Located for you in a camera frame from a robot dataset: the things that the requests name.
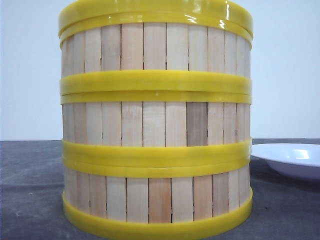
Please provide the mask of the bamboo steamer basket yellow rims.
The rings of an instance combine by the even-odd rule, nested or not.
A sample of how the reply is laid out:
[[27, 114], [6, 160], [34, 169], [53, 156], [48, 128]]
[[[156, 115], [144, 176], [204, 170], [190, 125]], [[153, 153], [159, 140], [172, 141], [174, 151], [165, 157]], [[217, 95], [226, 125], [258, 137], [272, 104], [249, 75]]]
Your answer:
[[63, 157], [87, 165], [173, 168], [249, 159], [250, 106], [233, 102], [68, 102]]

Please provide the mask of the bamboo steamer basket single bun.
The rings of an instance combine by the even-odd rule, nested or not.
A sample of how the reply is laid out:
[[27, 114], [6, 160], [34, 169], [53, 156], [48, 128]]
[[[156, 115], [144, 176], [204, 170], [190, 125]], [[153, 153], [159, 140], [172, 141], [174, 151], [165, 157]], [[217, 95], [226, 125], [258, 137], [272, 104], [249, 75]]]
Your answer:
[[232, 21], [105, 15], [66, 26], [59, 38], [64, 104], [252, 101], [252, 36]]

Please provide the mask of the woven bamboo steamer lid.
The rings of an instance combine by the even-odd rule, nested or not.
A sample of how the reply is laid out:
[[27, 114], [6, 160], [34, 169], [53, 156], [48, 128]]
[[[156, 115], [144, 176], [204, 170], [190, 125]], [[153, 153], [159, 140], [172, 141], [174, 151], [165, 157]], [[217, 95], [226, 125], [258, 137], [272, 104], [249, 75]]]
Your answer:
[[226, 30], [253, 40], [250, 13], [229, 0], [77, 0], [58, 18], [60, 41], [85, 30], [131, 23], [181, 23]]

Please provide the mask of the bamboo steamer basket two buns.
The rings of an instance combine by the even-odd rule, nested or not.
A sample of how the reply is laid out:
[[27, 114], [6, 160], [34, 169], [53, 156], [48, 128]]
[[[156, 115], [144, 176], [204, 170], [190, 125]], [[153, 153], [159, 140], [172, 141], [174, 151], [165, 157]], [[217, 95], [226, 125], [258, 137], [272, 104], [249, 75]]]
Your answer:
[[249, 162], [239, 155], [213, 175], [125, 178], [89, 174], [85, 162], [64, 158], [64, 214], [77, 228], [116, 240], [219, 235], [251, 214]]

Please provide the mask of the white plate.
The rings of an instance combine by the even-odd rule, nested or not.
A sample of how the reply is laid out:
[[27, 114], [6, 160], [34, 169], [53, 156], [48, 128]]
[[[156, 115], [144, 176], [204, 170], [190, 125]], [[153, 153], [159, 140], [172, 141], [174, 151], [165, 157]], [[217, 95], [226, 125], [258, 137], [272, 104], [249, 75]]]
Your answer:
[[251, 155], [266, 160], [281, 175], [320, 181], [320, 146], [304, 143], [254, 144]]

